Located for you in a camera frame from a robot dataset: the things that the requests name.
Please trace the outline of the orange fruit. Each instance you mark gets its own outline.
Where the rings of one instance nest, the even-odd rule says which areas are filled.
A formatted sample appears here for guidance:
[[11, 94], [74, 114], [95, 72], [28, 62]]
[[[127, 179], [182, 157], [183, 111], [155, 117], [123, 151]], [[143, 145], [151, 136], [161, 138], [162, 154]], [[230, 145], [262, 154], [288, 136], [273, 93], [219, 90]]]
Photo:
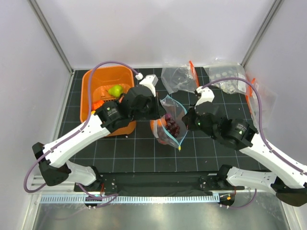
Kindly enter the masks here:
[[158, 120], [150, 120], [150, 127], [151, 127], [153, 135], [156, 137], [157, 136]]

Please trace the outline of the purple grape bunch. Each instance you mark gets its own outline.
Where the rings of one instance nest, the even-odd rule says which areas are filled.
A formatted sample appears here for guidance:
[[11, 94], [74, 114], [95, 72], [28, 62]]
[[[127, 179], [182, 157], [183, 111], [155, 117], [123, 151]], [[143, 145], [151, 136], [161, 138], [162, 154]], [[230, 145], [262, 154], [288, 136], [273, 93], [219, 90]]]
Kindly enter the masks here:
[[178, 123], [174, 120], [174, 118], [171, 116], [171, 114], [165, 115], [165, 128], [174, 138], [177, 138], [180, 133], [180, 127]]

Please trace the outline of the clear blue-zip bag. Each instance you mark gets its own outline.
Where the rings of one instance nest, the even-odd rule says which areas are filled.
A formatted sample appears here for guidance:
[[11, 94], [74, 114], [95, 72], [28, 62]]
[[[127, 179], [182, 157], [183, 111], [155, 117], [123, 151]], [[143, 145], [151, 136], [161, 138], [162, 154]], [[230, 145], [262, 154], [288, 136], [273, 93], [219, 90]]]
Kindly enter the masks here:
[[182, 121], [187, 110], [170, 95], [167, 95], [160, 102], [166, 114], [160, 119], [150, 121], [152, 133], [160, 144], [170, 145], [181, 151], [182, 142], [188, 132]]

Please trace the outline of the orange plastic basket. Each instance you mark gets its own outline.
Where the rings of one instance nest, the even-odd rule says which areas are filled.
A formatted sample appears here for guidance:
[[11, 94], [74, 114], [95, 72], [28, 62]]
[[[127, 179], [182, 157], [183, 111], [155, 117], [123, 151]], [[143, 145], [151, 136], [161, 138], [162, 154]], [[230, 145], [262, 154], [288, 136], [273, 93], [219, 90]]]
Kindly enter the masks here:
[[89, 70], [84, 74], [81, 88], [80, 121], [82, 123], [85, 123], [87, 119], [89, 121], [82, 130], [82, 134], [97, 140], [103, 136], [131, 134], [135, 130], [136, 122], [130, 121], [124, 127], [109, 132], [102, 128], [103, 117], [97, 114], [100, 110], [92, 110], [92, 104], [98, 100], [103, 100], [103, 105], [106, 105], [117, 99], [107, 92], [114, 85], [121, 85], [123, 92], [127, 93], [128, 89], [134, 86], [132, 71], [125, 66], [110, 66], [98, 68], [95, 72]]

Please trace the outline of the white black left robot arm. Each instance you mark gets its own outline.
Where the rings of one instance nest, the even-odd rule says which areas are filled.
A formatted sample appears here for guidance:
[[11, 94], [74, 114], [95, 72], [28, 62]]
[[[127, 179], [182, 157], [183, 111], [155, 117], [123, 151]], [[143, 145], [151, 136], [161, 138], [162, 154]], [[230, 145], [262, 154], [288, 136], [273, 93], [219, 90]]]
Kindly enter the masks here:
[[132, 121], [156, 120], [165, 114], [152, 84], [132, 87], [120, 99], [104, 102], [90, 113], [89, 119], [66, 135], [45, 145], [39, 142], [33, 145], [45, 183], [55, 186], [70, 181], [82, 184], [91, 192], [98, 191], [102, 181], [97, 169], [72, 163], [70, 158]]

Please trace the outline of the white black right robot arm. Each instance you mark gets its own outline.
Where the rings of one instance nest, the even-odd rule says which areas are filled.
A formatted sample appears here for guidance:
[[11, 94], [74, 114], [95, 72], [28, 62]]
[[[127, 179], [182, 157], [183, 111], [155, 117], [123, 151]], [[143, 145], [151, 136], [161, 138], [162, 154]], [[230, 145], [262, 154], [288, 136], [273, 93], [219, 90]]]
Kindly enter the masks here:
[[307, 167], [271, 146], [253, 125], [243, 119], [228, 119], [211, 102], [191, 106], [182, 121], [187, 130], [202, 131], [268, 169], [267, 172], [249, 171], [224, 164], [215, 176], [218, 189], [250, 187], [272, 193], [291, 206], [306, 204]]

